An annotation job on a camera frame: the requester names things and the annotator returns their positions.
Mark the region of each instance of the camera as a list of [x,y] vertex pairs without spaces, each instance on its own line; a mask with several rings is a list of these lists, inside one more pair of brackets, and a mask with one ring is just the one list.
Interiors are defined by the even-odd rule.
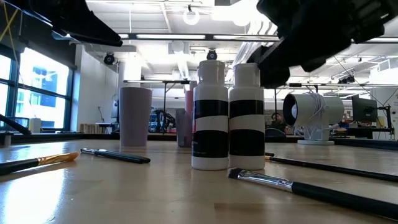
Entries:
[[207,53],[207,60],[217,60],[217,53],[216,50],[210,49]]
[[114,53],[113,52],[106,53],[106,56],[104,58],[104,63],[106,65],[114,65],[116,63],[116,59],[114,57]]

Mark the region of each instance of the black stripe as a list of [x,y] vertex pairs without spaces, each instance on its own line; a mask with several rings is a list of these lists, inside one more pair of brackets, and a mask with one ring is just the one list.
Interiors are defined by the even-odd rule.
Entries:
[[230,118],[250,114],[264,114],[264,102],[262,100],[236,100],[229,103]]
[[228,133],[197,131],[193,133],[192,156],[204,158],[228,157]]
[[264,133],[256,130],[237,129],[229,132],[230,154],[235,156],[263,156]]
[[220,115],[228,116],[227,101],[196,100],[193,102],[193,119]]

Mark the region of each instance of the window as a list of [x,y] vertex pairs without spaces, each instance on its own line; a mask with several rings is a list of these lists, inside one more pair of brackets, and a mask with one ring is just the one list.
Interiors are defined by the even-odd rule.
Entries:
[[0,78],[10,79],[11,59],[0,55]]
[[16,108],[17,117],[40,118],[43,128],[64,127],[65,99],[21,88],[18,89],[18,96],[20,94],[26,100],[18,101]]
[[69,68],[34,50],[21,54],[19,83],[61,95],[67,94]]
[[6,114],[8,86],[0,84],[0,114]]

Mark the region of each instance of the black and white striped bottle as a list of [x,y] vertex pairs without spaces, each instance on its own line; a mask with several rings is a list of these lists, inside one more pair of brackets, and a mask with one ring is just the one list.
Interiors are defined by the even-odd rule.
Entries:
[[225,64],[199,63],[199,84],[193,89],[192,167],[222,170],[228,167],[228,89]]
[[234,67],[229,91],[229,166],[260,170],[265,166],[264,90],[255,63]]

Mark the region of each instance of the wooden table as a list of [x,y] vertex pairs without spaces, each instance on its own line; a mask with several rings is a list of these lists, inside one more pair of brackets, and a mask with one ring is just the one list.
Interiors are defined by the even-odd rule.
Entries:
[[[118,141],[84,140],[12,146],[0,161],[77,151],[119,150]],[[398,175],[398,152],[344,146],[267,144],[278,157]],[[190,150],[148,142],[132,164],[83,154],[75,162],[0,177],[0,223],[389,223],[316,200],[204,172]],[[398,184],[322,170],[267,163],[265,173],[398,203]]]

